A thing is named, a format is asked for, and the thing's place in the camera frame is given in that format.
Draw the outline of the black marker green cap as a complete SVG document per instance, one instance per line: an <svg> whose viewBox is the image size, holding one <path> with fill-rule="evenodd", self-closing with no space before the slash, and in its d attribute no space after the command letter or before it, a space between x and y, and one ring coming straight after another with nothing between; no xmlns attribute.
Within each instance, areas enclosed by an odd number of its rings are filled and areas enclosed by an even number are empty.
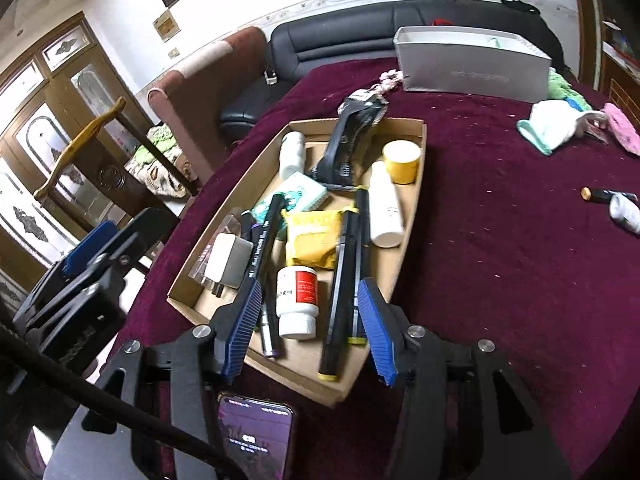
<svg viewBox="0 0 640 480"><path fill-rule="evenodd" d="M260 232L258 224L252 227L252 237L258 241ZM262 344L262 355L265 358L275 359L280 356L280 344L278 343L277 315L276 315L276 293L274 292L273 280L270 274L270 263L267 261L265 274L259 280L262 286L262 306L256 324L256 330Z"/></svg>

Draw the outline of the black marker yellow caps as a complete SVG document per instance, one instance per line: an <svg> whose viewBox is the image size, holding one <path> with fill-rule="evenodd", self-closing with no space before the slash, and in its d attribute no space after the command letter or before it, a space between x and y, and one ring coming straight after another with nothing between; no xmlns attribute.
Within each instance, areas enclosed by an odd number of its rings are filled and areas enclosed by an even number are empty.
<svg viewBox="0 0 640 480"><path fill-rule="evenodd" d="M354 303L355 263L359 214L342 214L341 232L336 245L336 263L330 295L330 312L318 369L325 382L335 382L347 341L350 312Z"/></svg>

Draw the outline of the teal cartoon tissue pack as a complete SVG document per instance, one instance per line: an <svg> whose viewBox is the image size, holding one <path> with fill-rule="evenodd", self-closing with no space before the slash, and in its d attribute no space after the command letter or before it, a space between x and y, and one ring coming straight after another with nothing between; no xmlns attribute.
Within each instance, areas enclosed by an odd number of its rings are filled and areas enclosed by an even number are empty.
<svg viewBox="0 0 640 480"><path fill-rule="evenodd" d="M266 195L250 211L256 221L264 222L271 200L276 194L284 197L284 209L291 211L311 211L318 209L328 198L326 187L299 171L282 181L272 193Z"/></svg>

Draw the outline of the white tube bottle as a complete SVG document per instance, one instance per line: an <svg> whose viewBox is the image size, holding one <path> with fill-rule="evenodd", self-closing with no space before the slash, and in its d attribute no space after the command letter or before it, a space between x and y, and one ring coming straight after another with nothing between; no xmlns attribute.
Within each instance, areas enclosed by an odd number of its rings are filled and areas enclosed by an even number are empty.
<svg viewBox="0 0 640 480"><path fill-rule="evenodd" d="M283 137L279 153L279 176L282 180L305 171L305 143L305 136L297 130L289 131Z"/></svg>

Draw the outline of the gold foil snack packet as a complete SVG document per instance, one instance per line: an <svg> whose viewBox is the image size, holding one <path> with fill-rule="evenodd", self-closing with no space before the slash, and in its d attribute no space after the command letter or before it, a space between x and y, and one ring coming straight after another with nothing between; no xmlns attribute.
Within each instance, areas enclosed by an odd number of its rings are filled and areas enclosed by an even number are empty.
<svg viewBox="0 0 640 480"><path fill-rule="evenodd" d="M282 214L288 230L285 243L287 266L309 266L333 270L336 248L345 214L358 214L358 209L291 211Z"/></svg>

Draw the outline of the white red-label pill bottle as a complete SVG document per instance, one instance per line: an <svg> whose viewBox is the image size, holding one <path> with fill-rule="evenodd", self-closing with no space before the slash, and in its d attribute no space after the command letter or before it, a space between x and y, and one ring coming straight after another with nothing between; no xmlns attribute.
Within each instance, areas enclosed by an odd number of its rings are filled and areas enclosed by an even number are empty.
<svg viewBox="0 0 640 480"><path fill-rule="evenodd" d="M319 315L318 276L314 269L285 266L278 272L276 312L282 338L314 339Z"/></svg>

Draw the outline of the black marker yellow cap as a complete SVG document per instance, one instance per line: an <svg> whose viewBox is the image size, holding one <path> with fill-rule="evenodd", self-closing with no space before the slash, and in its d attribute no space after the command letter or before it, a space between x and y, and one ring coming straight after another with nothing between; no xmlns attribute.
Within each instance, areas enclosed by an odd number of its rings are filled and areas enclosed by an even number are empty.
<svg viewBox="0 0 640 480"><path fill-rule="evenodd" d="M355 206L359 211L358 240L356 245L356 268L354 305L352 306L352 324L348 333L348 342L354 346L364 346L367 343L362 318L358 304L358 290L360 281L370 275L370 218L369 193L365 188L358 188L355 195Z"/></svg>

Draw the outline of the small white red-label bottle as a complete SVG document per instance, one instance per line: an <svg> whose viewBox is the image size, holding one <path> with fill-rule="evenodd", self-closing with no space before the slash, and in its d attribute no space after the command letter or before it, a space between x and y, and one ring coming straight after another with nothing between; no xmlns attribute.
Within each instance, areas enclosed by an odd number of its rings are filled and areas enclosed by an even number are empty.
<svg viewBox="0 0 640 480"><path fill-rule="evenodd" d="M374 162L369 181L371 242L379 248L393 248L404 239L404 222L395 185L384 162Z"/></svg>

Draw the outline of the black snack bag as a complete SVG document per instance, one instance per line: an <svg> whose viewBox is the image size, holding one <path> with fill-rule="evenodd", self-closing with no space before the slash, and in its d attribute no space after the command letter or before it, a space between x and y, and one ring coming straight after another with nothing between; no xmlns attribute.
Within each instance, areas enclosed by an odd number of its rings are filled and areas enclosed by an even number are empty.
<svg viewBox="0 0 640 480"><path fill-rule="evenodd" d="M373 90L352 92L338 107L337 123L326 149L308 176L329 188L354 188L363 175L363 159L373 128L388 109L388 101Z"/></svg>

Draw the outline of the yellow lidded cup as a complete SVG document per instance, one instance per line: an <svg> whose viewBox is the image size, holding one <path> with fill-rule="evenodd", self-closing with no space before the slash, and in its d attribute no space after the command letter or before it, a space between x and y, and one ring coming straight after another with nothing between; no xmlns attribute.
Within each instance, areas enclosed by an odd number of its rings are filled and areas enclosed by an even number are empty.
<svg viewBox="0 0 640 480"><path fill-rule="evenodd" d="M416 180L421 148L408 140L393 140L383 146L382 154L387 173L395 184L406 185Z"/></svg>

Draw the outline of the black marker white cap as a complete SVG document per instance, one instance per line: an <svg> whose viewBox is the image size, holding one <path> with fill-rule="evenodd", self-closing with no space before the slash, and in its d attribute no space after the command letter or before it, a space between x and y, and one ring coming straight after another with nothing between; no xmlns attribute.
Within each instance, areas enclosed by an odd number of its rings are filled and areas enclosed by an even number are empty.
<svg viewBox="0 0 640 480"><path fill-rule="evenodd" d="M282 193L273 194L257 245L254 249L246 277L249 280L261 280L265 274L267 261L271 258L272 246L279 231L281 211L285 207L285 197Z"/></svg>

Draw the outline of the black marker purple cap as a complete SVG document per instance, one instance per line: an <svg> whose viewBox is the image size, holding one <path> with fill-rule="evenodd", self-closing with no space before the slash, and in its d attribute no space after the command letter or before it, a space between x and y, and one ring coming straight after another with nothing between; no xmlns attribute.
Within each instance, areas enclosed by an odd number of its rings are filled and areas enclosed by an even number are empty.
<svg viewBox="0 0 640 480"><path fill-rule="evenodd" d="M258 223L249 210L242 211L240 217L241 237L257 244L262 225ZM270 266L267 266L265 283L262 284L262 310L257 322L257 330L262 342L262 355L268 359L280 358L283 347L278 334L278 318L276 315L276 290Z"/></svg>

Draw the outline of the brown cardboard tray box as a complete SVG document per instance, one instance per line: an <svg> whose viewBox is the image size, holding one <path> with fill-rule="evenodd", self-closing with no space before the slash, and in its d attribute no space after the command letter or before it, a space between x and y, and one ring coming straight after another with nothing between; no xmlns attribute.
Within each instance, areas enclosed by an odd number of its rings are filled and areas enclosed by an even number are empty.
<svg viewBox="0 0 640 480"><path fill-rule="evenodd" d="M207 228L179 271L174 284L171 285L167 296L168 304L192 324L201 325L208 322L219 307L230 304L236 295L235 289L227 287L217 297L189 275L210 239L218 234L224 220L230 214L240 211L243 207L253 207L277 191L282 182L279 176L280 148L286 134L297 131L304 136L306 167L311 168L322 157L336 124L335 119L311 119L306 122L287 124L262 150L242 175L239 183L232 188L217 212L213 214ZM372 245L369 249L370 263L364 269L365 274L375 278L385 299L390 299L393 295L416 216L424 168L426 144L424 121L411 118L384 118L373 127L360 148L361 166L364 168L364 173L359 180L360 185L369 184L371 165L383 158L384 146L395 140L407 140L416 144L419 158L414 181L410 184L398 185L396 188L404 224L401 243L391 248L378 248ZM272 261L276 270L280 270L289 263L299 263L310 266L317 272L320 309L317 336L306 341L287 339L284 342L284 356L273 359L262 354L260 337L254 335L250 340L245 358L246 365L329 408L333 408L347 398L369 354L369 348L364 344L348 344L341 354L337 378L323 379L319 375L322 339L326 334L331 284L335 263L337 263L336 243L337 240L320 243L317 237L305 234L296 236L292 240L280 240L274 244Z"/></svg>

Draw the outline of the black marker orange caps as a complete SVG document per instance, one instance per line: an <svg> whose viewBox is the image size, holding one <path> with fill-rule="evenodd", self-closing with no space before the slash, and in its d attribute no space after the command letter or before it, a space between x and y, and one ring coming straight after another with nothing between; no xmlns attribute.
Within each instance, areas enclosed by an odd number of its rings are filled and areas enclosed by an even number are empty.
<svg viewBox="0 0 640 480"><path fill-rule="evenodd" d="M580 197L585 202L607 204L614 195L624 196L627 200L631 200L633 203L639 203L639 197L637 194L631 192L608 190L607 188L588 188L584 186L580 189Z"/></svg>

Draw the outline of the white teal-cuff glove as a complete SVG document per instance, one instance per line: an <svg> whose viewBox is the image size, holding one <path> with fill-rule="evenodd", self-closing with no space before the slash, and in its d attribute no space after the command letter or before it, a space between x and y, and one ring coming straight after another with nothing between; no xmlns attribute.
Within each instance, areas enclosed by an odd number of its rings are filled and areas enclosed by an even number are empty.
<svg viewBox="0 0 640 480"><path fill-rule="evenodd" d="M529 118L516 123L518 133L541 154L550 156L573 138L591 136L604 144L608 115L600 110L576 110L569 102L547 100L535 103Z"/></svg>

